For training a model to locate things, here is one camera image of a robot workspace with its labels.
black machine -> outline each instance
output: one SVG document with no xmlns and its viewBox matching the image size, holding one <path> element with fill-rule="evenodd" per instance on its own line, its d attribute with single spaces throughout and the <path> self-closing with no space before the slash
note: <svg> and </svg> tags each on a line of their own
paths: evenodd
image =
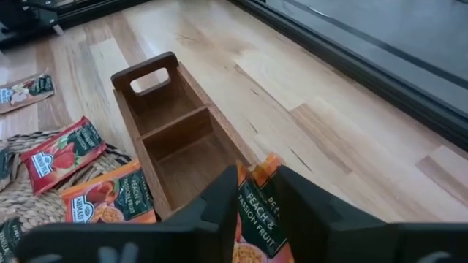
<svg viewBox="0 0 468 263">
<path fill-rule="evenodd" d="M 148 0 L 0 0 L 0 50 Z"/>
<path fill-rule="evenodd" d="M 273 185 L 295 262 L 468 262 L 468 224 L 387 224 L 286 166 Z M 26 234 L 20 262 L 232 262 L 237 169 L 162 223 L 50 224 Z"/>
</svg>

round woven mat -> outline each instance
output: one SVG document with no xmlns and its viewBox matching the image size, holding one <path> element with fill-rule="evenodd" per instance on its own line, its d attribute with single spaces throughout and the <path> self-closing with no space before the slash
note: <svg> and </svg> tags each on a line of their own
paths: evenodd
<svg viewBox="0 0 468 263">
<path fill-rule="evenodd" d="M 66 207 L 60 197 L 61 191 L 110 172 L 131 160 L 124 152 L 107 144 L 105 152 L 98 159 L 53 189 L 35 197 L 32 194 L 26 166 L 20 161 L 20 154 L 31 150 L 59 132 L 37 131 L 27 135 L 15 135 L 3 141 L 14 153 L 12 175 L 15 179 L 0 191 L 0 222 L 12 216 L 19 216 L 23 231 L 28 231 L 40 224 L 64 221 Z"/>
</svg>

wood grain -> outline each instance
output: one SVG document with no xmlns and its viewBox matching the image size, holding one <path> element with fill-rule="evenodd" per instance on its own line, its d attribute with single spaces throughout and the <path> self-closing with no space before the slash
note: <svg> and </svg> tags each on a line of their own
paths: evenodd
<svg viewBox="0 0 468 263">
<path fill-rule="evenodd" d="M 150 1 L 7 50 L 0 84 L 47 67 L 57 94 L 0 116 L 0 137 L 87 115 L 109 143 L 135 155 L 110 76 L 166 51 L 200 84 L 197 95 L 216 105 L 224 118 L 217 120 L 232 127 L 251 163 L 276 151 L 308 180 L 387 221 L 468 219 L 468 153 L 225 0 Z M 131 86 L 142 91 L 163 80 L 149 75 Z M 215 139 L 194 148 L 217 152 Z M 198 164 L 194 151 L 180 156 Z M 166 183 L 199 190 L 185 180 Z M 155 196 L 169 213 L 168 202 L 189 197 L 165 198 Z"/>
</svg>

